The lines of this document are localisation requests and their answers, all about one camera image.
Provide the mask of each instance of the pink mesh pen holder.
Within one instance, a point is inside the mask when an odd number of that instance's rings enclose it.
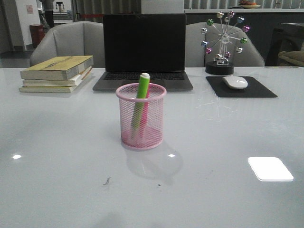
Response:
[[[138,83],[116,90],[119,97],[120,128],[123,144],[136,150],[147,150],[162,143],[163,98],[167,91],[149,84],[149,98],[136,98]]]

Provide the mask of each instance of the gray chair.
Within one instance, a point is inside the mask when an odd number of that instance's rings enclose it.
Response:
[[[56,56],[92,55],[94,67],[105,67],[103,24],[79,21],[53,27],[30,57],[30,65]]]
[[[221,31],[221,24],[214,23],[215,27]],[[201,28],[207,27],[207,34],[201,33]],[[237,32],[233,36],[236,38],[247,38],[247,43],[241,45],[236,39],[230,39],[232,44],[227,44],[228,51],[231,53],[229,61],[236,67],[263,67],[265,65],[263,57],[257,51],[245,32],[240,28],[234,27],[230,33]],[[203,40],[211,41],[218,37],[219,32],[213,26],[207,26],[206,22],[189,24],[186,26],[186,67],[203,67],[204,61],[213,61],[213,58],[219,51],[219,45],[213,47],[210,54],[205,54],[204,48],[201,46]],[[242,53],[236,53],[236,46],[243,47]]]

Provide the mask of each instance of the silver laptop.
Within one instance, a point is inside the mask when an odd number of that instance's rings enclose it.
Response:
[[[192,90],[185,73],[185,14],[104,15],[105,73],[94,91],[114,92],[149,73],[170,91]]]

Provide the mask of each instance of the white mouse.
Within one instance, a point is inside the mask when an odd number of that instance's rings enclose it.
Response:
[[[248,82],[245,78],[239,76],[225,76],[223,80],[226,85],[231,89],[245,89],[248,86]]]

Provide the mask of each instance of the black mouse pad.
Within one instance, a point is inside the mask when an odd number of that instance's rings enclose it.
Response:
[[[222,76],[207,76],[209,84],[219,97],[277,97],[273,92],[253,77],[244,76],[248,82],[245,89],[230,89],[223,81]]]

